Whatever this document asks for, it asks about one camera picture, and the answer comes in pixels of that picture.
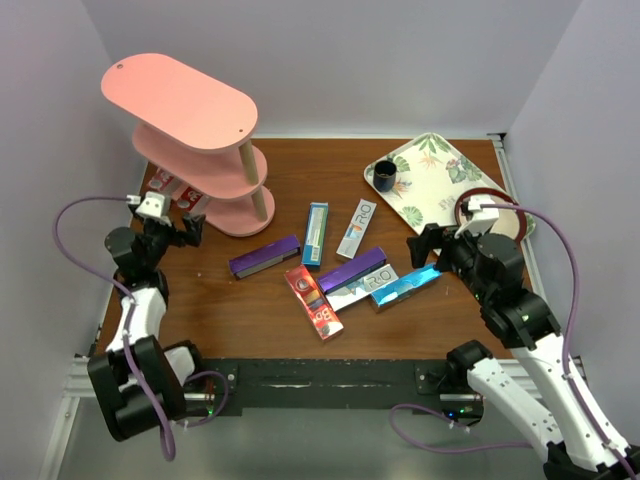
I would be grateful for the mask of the red silver toothpaste box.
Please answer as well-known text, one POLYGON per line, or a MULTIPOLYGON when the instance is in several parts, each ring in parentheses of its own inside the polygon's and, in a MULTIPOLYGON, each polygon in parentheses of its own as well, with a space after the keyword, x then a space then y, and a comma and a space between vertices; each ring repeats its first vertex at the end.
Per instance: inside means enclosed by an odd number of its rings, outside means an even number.
POLYGON ((203 194, 201 191, 186 187, 177 197, 176 205, 184 213, 191 215, 199 215, 205 211, 207 204, 210 201, 210 197, 203 194))

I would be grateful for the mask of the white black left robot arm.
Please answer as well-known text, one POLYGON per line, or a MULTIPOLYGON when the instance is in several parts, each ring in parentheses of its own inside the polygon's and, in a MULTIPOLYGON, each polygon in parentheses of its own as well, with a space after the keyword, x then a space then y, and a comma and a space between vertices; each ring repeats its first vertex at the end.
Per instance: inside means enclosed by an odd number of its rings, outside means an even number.
POLYGON ((185 214, 179 229, 164 218, 137 217, 142 230, 118 227, 105 238, 116 271, 122 315, 103 354, 88 362, 88 375, 107 428, 117 441, 186 415, 185 392, 200 390, 207 368, 190 341, 167 348, 158 341, 169 306, 168 280, 159 268, 171 246, 198 247, 206 216, 185 214))

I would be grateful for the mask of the aluminium frame rail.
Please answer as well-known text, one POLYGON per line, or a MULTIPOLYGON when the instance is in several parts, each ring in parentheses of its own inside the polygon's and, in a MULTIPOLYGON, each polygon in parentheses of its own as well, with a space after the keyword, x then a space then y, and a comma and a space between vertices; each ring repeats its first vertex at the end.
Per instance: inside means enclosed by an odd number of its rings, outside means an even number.
POLYGON ((516 202, 518 202, 519 196, 504 142, 506 134, 489 133, 487 137, 493 144, 500 172, 505 183, 505 190, 516 202))

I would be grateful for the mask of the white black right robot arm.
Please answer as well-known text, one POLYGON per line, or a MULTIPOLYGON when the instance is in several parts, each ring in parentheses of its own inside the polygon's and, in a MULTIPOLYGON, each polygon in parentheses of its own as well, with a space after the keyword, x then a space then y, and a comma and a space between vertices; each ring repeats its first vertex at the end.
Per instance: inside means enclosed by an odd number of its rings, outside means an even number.
POLYGON ((480 342, 447 355, 445 379, 459 393, 473 389, 496 406, 543 463, 548 479, 632 479, 639 448, 603 414, 576 366, 550 307, 524 284, 524 258, 511 238, 495 233, 457 234, 427 225, 408 238, 413 267, 454 273, 474 296, 487 329, 508 349, 537 388, 531 395, 480 342))

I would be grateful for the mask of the floral leaf print tray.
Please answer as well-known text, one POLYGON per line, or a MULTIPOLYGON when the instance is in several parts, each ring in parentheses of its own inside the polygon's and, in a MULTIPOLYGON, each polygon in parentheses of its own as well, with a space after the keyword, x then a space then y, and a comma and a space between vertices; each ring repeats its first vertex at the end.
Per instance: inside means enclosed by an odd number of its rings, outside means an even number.
POLYGON ((464 194, 512 204, 513 198, 476 164, 437 133, 424 133, 383 157, 397 167, 395 183, 381 198, 417 234, 436 223, 465 223, 458 199, 464 194))

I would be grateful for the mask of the red toothpaste box behind shelf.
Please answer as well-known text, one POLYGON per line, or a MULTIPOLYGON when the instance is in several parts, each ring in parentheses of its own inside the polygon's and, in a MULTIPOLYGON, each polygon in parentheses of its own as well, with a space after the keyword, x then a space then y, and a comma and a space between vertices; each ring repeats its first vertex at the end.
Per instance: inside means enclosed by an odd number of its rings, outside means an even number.
POLYGON ((147 182, 147 186, 151 190, 168 197, 172 197, 181 185, 182 182, 180 179, 161 168, 157 168, 147 182))

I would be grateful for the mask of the purple toothpaste box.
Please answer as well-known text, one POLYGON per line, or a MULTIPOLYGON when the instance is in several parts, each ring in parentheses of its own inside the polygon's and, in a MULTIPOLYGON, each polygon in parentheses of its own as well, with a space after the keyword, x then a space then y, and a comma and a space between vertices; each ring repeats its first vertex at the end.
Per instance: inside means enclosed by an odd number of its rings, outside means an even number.
POLYGON ((317 285, 323 294, 329 294, 343 286, 381 268, 387 262, 387 256, 380 247, 375 247, 343 265, 317 278, 317 285))
POLYGON ((300 242, 297 236, 292 234, 233 258, 228 261, 228 266, 233 277, 240 280, 280 264, 299 255, 300 252, 300 242))

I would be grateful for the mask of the pink three tier shelf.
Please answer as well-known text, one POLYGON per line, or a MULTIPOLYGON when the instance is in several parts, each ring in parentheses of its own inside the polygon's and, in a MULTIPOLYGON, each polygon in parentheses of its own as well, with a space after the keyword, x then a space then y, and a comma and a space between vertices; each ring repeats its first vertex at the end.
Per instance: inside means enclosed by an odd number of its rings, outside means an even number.
POLYGON ((136 118, 136 151, 205 197, 214 228, 247 237, 269 226, 275 200, 266 157, 252 143, 259 115, 249 95, 161 53, 116 62, 101 91, 136 118))

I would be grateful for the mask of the silver R&O lower toothpaste box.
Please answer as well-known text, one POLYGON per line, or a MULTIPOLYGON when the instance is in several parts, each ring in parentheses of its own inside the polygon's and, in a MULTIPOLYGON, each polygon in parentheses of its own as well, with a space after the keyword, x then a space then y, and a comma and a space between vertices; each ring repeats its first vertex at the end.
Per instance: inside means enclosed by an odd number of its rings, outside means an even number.
POLYGON ((369 297, 374 291, 398 279, 395 269, 386 264, 326 295, 331 308, 338 312, 369 297))

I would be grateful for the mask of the red rimmed beige plate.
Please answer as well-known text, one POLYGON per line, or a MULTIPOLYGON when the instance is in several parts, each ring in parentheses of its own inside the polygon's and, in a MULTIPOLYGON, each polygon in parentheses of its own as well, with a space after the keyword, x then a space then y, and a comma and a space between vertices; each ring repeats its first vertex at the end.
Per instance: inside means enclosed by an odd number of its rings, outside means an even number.
MULTIPOLYGON (((462 226, 467 222, 467 218, 462 212, 462 204, 474 195, 489 196, 497 204, 516 204, 511 196, 501 190, 489 187, 473 188, 464 192, 455 203, 454 214, 458 226, 462 226)), ((525 238, 527 228, 527 218, 523 212, 510 209, 500 209, 499 218, 490 229, 490 232, 505 235, 513 239, 516 243, 520 243, 525 238)))

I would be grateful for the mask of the right purple toothpaste box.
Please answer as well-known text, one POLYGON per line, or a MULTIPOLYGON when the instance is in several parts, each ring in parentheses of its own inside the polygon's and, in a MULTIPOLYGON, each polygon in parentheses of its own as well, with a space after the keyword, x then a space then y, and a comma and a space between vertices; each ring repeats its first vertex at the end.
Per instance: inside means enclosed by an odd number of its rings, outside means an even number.
POLYGON ((387 262, 387 256, 380 247, 375 247, 343 265, 317 278, 317 285, 323 294, 329 294, 343 286, 381 268, 387 262))

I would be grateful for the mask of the blue green toothpaste box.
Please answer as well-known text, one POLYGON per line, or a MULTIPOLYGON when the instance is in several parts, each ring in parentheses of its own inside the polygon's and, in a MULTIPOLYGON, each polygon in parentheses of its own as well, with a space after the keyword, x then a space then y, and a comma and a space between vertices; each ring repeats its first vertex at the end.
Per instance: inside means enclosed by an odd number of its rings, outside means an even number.
POLYGON ((312 202, 310 204, 302 249, 302 264, 308 270, 318 270, 321 266, 328 213, 328 203, 312 202))

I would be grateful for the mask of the black front base bar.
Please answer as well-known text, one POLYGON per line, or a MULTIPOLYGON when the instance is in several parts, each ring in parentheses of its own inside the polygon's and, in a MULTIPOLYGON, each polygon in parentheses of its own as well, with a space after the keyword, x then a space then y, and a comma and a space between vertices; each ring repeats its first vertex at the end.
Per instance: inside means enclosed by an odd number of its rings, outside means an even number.
POLYGON ((185 385, 190 413, 212 412, 229 396, 222 413, 240 416, 245 409, 388 410, 411 403, 451 419, 475 421, 483 399, 467 387, 451 385, 443 360, 329 360, 209 358, 202 371, 216 371, 185 385))

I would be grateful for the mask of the silver R&O sensitive toothpaste box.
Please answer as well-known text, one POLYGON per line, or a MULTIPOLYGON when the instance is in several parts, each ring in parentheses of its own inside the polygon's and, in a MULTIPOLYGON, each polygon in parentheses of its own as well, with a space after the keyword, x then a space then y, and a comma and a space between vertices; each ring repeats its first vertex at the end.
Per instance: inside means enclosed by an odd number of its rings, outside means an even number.
POLYGON ((364 234, 375 213, 377 204, 361 199, 343 235, 336 254, 347 260, 355 258, 364 234))

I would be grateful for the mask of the red 3D toothpaste box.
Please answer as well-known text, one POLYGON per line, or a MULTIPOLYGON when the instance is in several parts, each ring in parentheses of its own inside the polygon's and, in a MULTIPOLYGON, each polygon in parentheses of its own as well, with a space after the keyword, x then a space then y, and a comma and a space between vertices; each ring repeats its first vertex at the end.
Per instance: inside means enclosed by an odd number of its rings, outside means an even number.
POLYGON ((288 270, 284 278, 322 341, 343 331, 344 325, 304 265, 288 270))

